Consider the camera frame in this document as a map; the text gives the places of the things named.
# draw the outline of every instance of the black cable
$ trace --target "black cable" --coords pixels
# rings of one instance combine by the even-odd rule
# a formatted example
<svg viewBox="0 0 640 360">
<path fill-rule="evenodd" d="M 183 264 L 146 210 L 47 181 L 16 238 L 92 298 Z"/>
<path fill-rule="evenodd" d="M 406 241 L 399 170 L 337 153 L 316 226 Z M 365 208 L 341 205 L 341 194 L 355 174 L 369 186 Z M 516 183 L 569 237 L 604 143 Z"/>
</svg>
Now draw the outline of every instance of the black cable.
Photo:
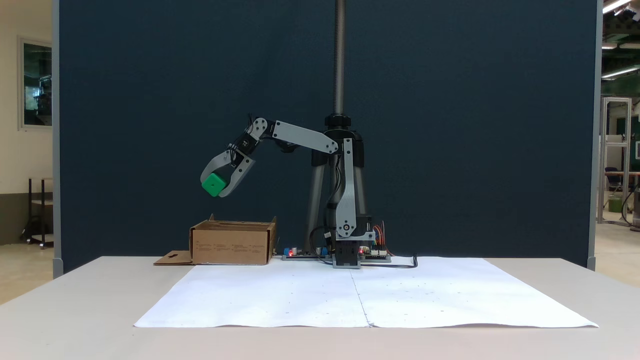
<svg viewBox="0 0 640 360">
<path fill-rule="evenodd" d="M 311 249 L 313 250 L 314 254 L 317 256 L 318 260 L 322 261 L 323 263 L 327 264 L 327 265 L 333 265 L 332 263 L 328 263 L 326 262 L 323 258 L 321 258 L 320 254 L 317 253 L 316 251 L 316 244 L 314 243 L 314 234 L 316 233 L 316 231 L 320 230 L 320 229 L 331 229 L 328 226 L 317 226 L 315 227 L 313 230 L 311 230 L 311 233 L 309 233 L 309 243 L 311 245 Z"/>
<path fill-rule="evenodd" d="M 335 186 L 333 187 L 333 191 L 329 194 L 329 197 L 326 199 L 324 204 L 324 212 L 323 212 L 323 224 L 325 227 L 329 228 L 329 224 L 327 223 L 327 214 L 329 212 L 329 202 L 331 198 L 340 190 L 340 186 L 342 185 L 342 172 L 340 171 L 340 155 L 338 155 L 335 160 Z"/>
<path fill-rule="evenodd" d="M 629 198 L 631 197 L 631 195 L 636 191 L 636 188 L 638 187 L 638 185 L 639 185 L 639 184 L 640 184 L 640 183 L 637 183 L 637 184 L 634 186 L 633 190 L 631 190 L 631 191 L 629 192 L 629 195 L 627 195 L 627 198 L 622 202 L 622 211 L 621 211 L 621 212 L 622 212 L 622 219 L 624 219 L 624 221 L 625 221 L 627 224 L 629 224 L 629 226 L 630 226 L 630 227 L 635 227 L 635 226 L 634 226 L 633 224 L 631 224 L 631 223 L 627 220 L 627 214 L 625 214 L 625 213 L 626 213 L 626 211 L 625 211 L 625 204 L 627 203 L 627 200 L 629 200 Z"/>
<path fill-rule="evenodd" d="M 361 264 L 361 266 L 374 266 L 378 268 L 399 268 L 399 269 L 412 269 L 418 267 L 418 254 L 413 254 L 412 265 L 400 265 L 400 264 Z"/>
</svg>

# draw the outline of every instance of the tripod leg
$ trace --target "tripod leg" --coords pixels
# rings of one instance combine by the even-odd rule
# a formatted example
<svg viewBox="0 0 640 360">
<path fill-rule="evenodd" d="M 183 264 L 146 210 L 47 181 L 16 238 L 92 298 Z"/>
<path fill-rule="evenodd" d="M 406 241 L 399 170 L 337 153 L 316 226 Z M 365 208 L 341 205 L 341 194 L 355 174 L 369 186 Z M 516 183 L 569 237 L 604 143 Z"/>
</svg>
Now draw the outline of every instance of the tripod leg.
<svg viewBox="0 0 640 360">
<path fill-rule="evenodd" d="M 303 246 L 303 251 L 311 254 L 314 253 L 314 249 L 312 249 L 309 235 L 318 226 L 318 211 L 320 210 L 320 197 L 322 196 L 322 182 L 324 179 L 325 167 L 326 164 L 314 166 L 314 171 L 311 175 L 311 192 L 309 193 L 309 209 L 307 212 L 307 231 L 305 232 L 305 242 Z"/>
</svg>

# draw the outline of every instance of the white wall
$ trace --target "white wall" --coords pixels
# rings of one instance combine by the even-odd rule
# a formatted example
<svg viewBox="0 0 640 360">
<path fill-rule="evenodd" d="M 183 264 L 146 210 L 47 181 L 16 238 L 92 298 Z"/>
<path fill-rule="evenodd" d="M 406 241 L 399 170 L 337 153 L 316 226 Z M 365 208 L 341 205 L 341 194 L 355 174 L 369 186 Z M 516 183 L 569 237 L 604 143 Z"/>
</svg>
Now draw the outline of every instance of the white wall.
<svg viewBox="0 0 640 360">
<path fill-rule="evenodd" d="M 18 131 L 18 36 L 51 42 L 51 0 L 0 0 L 0 194 L 52 176 L 51 131 Z"/>
</svg>

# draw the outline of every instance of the white paper sheet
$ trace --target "white paper sheet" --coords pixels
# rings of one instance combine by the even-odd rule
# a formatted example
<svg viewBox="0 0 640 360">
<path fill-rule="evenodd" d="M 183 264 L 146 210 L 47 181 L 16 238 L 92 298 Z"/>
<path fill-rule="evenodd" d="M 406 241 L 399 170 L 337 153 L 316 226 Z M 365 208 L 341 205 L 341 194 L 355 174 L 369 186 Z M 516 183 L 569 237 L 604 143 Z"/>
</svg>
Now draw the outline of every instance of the white paper sheet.
<svg viewBox="0 0 640 360">
<path fill-rule="evenodd" d="M 198 265 L 137 327 L 367 327 L 349 270 L 317 261 Z"/>
<path fill-rule="evenodd" d="M 418 262 L 412 269 L 351 271 L 371 326 L 597 326 L 483 259 L 421 257 Z M 411 261 L 394 258 L 394 263 Z"/>
<path fill-rule="evenodd" d="M 394 258 L 394 263 L 410 263 Z M 195 266 L 137 327 L 597 326 L 483 259 L 419 258 L 414 269 L 317 261 Z"/>
</svg>

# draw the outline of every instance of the green cube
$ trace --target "green cube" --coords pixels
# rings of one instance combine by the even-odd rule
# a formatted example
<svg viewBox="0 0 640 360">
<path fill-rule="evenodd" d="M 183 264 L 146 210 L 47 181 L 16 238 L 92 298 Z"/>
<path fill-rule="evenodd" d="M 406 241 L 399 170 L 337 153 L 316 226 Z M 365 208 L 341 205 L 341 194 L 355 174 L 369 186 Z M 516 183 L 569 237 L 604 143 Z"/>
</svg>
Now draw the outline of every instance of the green cube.
<svg viewBox="0 0 640 360">
<path fill-rule="evenodd" d="M 216 174 L 211 174 L 207 179 L 202 183 L 202 188 L 207 190 L 209 195 L 216 197 L 220 194 L 220 192 L 227 187 L 227 182 L 224 181 L 220 176 Z"/>
</svg>

